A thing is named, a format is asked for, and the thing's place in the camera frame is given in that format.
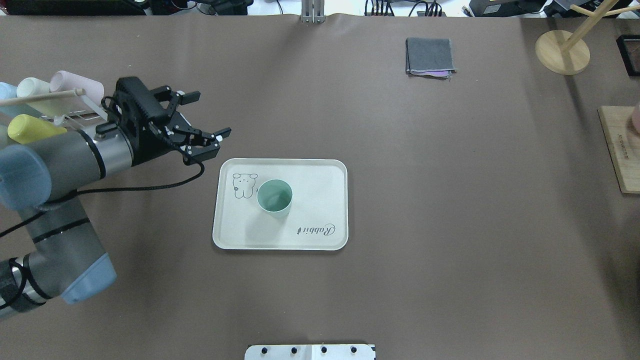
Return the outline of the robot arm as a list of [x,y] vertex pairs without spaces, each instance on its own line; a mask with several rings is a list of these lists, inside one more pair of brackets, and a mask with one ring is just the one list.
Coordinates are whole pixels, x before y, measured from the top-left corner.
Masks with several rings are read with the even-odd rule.
[[[109,288],[117,278],[80,196],[160,191],[185,185],[204,174],[204,162],[217,156],[226,127],[205,132],[178,110],[200,92],[148,89],[135,77],[121,78],[100,104],[106,121],[27,145],[1,150],[1,203],[21,221],[1,232],[26,228],[34,251],[1,262],[1,317],[27,313],[60,297],[75,305]],[[198,173],[156,186],[87,185],[177,152]]]

